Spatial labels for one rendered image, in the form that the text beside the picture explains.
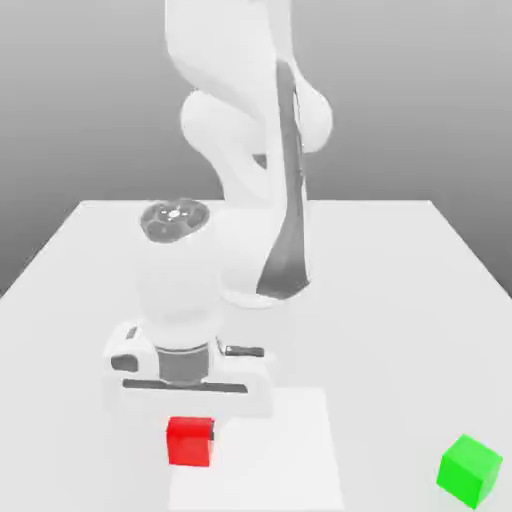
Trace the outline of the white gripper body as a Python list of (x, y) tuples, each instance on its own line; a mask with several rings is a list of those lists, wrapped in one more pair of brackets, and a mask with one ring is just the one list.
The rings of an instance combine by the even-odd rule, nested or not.
[(106, 370), (102, 392), (116, 414), (157, 417), (260, 417), (269, 415), (272, 380), (266, 372), (227, 372), (179, 386), (135, 373)]

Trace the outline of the small red cube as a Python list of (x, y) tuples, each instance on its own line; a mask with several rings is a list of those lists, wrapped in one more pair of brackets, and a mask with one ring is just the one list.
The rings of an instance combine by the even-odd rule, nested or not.
[(210, 417), (170, 417), (166, 429), (169, 464), (209, 467), (214, 427), (215, 420)]

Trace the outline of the small green cube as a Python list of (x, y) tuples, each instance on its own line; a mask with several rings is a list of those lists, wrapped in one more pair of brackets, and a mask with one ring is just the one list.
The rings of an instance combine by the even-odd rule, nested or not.
[(437, 485), (476, 510), (494, 488), (503, 457), (467, 434), (442, 455)]

